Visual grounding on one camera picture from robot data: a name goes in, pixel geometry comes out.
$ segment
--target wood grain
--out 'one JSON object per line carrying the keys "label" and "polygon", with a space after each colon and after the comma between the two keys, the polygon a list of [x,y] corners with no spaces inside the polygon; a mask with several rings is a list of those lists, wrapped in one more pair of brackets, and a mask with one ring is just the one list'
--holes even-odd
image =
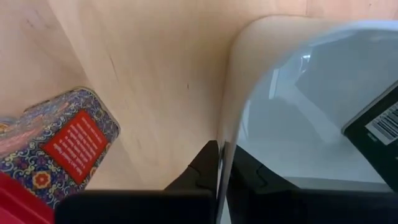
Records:
{"label": "wood grain", "polygon": [[161,189],[216,138],[229,48],[251,21],[271,14],[391,19],[398,8],[395,0],[0,0],[0,6],[0,31],[8,34],[0,36],[0,103],[9,105],[0,114],[89,85],[121,123],[92,189]]}
{"label": "wood grain", "polygon": [[0,1],[0,116],[76,85],[83,68],[45,1]]}

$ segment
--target blue floral pattern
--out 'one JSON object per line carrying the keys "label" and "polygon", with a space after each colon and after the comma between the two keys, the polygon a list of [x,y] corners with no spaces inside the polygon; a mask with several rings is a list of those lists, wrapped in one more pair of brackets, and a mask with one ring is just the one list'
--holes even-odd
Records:
{"label": "blue floral pattern", "polygon": [[3,157],[0,162],[0,171],[16,179],[51,208],[55,208],[67,195],[83,190],[94,173],[90,172],[83,183],[78,185],[52,157],[42,150],[42,146],[80,110],[85,110],[93,118],[109,142],[94,164],[93,171],[95,171],[107,153],[109,145],[117,138],[119,125],[106,111],[98,97],[85,88],[74,89],[26,110],[19,119],[21,123],[29,123],[32,119],[49,115],[51,115],[49,118],[56,119],[45,123],[40,135],[31,139],[20,150]]}

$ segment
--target red object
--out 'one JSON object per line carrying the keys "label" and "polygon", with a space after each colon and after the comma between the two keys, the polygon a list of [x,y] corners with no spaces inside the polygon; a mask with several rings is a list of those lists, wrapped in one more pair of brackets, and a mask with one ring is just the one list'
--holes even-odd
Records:
{"label": "red object", "polygon": [[51,224],[53,210],[18,181],[0,172],[0,223]]}
{"label": "red object", "polygon": [[77,184],[81,184],[107,144],[104,134],[93,119],[81,110],[43,149]]}

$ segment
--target barcode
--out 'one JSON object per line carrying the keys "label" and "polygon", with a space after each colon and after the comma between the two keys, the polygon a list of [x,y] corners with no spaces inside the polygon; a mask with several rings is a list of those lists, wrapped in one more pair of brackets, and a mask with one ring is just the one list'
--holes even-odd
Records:
{"label": "barcode", "polygon": [[374,118],[365,127],[385,145],[398,139],[398,102]]}

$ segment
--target black sticker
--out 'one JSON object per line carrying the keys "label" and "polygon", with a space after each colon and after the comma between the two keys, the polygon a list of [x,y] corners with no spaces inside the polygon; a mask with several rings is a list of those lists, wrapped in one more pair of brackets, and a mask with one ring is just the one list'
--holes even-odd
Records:
{"label": "black sticker", "polygon": [[398,86],[354,120],[344,135],[398,192]]}

